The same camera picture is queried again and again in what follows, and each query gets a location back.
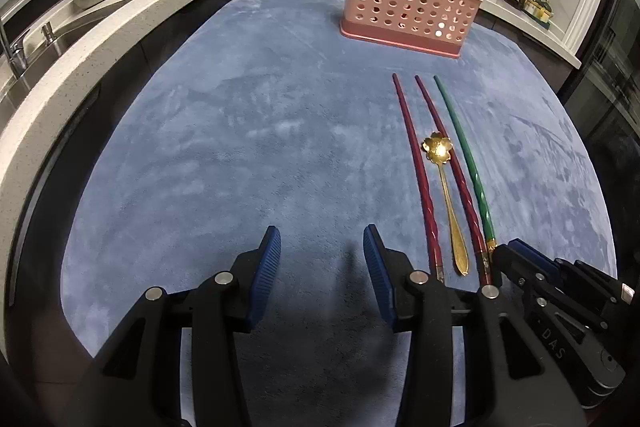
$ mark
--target metal bolt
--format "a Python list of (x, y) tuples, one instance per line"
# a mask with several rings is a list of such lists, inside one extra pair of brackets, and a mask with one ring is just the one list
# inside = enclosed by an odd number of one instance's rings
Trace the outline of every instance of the metal bolt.
[(495, 299), (498, 295), (500, 295), (500, 290), (495, 286), (488, 284), (486, 286), (482, 286), (482, 295), (484, 295), (488, 299)]
[(409, 274), (409, 280), (416, 284), (424, 284), (429, 280), (429, 276), (422, 270), (416, 270)]
[(158, 286), (154, 286), (153, 288), (149, 288), (145, 292), (145, 298), (148, 301), (157, 301), (162, 297), (162, 288), (158, 288)]
[(229, 284), (234, 279), (234, 275), (231, 272), (216, 273), (213, 280), (218, 284)]

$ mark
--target blue gripper pad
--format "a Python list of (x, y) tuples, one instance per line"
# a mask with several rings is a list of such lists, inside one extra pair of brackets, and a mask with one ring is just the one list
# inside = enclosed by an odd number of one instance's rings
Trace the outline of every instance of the blue gripper pad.
[[(269, 227), (264, 239), (266, 239), (264, 251), (258, 269), (255, 271), (251, 288), (249, 288), (249, 310), (246, 322), (250, 328), (253, 328), (264, 316), (269, 293), (276, 277), (278, 264), (280, 264), (280, 230), (276, 227)], [(264, 245), (264, 239), (260, 245), (261, 248)]]
[(391, 279), (386, 271), (385, 263), (382, 259), (380, 248), (384, 248), (382, 241), (376, 237), (378, 233), (373, 225), (369, 225), (364, 229), (364, 237), (362, 238), (362, 247), (364, 249), (364, 257), (367, 261), (369, 276), (373, 285), (373, 291), (376, 294), (378, 308), (383, 320), (392, 328), (396, 327), (398, 314), (396, 313), (396, 303), (394, 299), (394, 288)]
[(511, 250), (516, 251), (527, 259), (530, 263), (533, 263), (551, 284), (556, 286), (558, 289), (562, 289), (563, 283), (560, 270), (552, 260), (541, 254), (535, 248), (530, 247), (521, 239), (513, 239), (509, 242), (508, 246)]

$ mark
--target faucet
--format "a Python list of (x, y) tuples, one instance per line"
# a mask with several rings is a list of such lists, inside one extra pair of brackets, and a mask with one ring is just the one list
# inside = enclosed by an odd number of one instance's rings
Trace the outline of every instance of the faucet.
[(4, 32), (4, 25), (2, 24), (2, 20), (0, 20), (0, 44), (2, 45), (2, 51), (7, 58), (7, 62), (9, 62), (9, 67), (15, 78), (20, 78), (28, 66), (27, 57), (24, 55), (24, 36), (28, 31), (29, 29), (27, 28), (15, 39), (13, 44), (9, 44), (9, 40), (6, 38), (6, 33)]

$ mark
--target blue fabric surface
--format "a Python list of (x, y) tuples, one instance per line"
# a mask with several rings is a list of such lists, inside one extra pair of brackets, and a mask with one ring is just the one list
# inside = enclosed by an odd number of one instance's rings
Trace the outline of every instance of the blue fabric surface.
[[(234, 0), (131, 105), (91, 174), (63, 261), (63, 309), (91, 354), (147, 287), (196, 287), (276, 225), (282, 256), (266, 315), (236, 335), (254, 425), (394, 425), (409, 336), (380, 318), (363, 229), (375, 223), (415, 267), (428, 258), (393, 72), (418, 135), (435, 126), (414, 74), (455, 143), (433, 75), (446, 83), (499, 242), (520, 237), (615, 274), (586, 150), (516, 44), (479, 25), (458, 60), (355, 41), (338, 32), (343, 3)], [(475, 290), (474, 259), (468, 277), (454, 272), (438, 171), (426, 168), (447, 283)]]

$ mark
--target spoon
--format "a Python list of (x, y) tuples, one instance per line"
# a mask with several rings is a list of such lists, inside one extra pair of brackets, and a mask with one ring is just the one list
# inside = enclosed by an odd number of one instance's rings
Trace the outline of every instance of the spoon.
[(449, 230), (451, 232), (451, 248), (453, 249), (453, 259), (456, 261), (456, 267), (462, 275), (469, 273), (469, 256), (466, 252), (465, 239), (462, 237), (460, 225), (453, 212), (453, 204), (449, 195), (449, 185), (444, 175), (443, 165), (451, 159), (449, 151), (453, 148), (451, 140), (443, 136), (439, 132), (435, 132), (429, 138), (425, 138), (422, 142), (422, 149), (427, 153), (427, 158), (431, 163), (438, 166), (440, 173), (440, 181), (442, 182), (442, 191), (444, 192), (444, 200), (447, 204), (447, 213), (449, 214)]

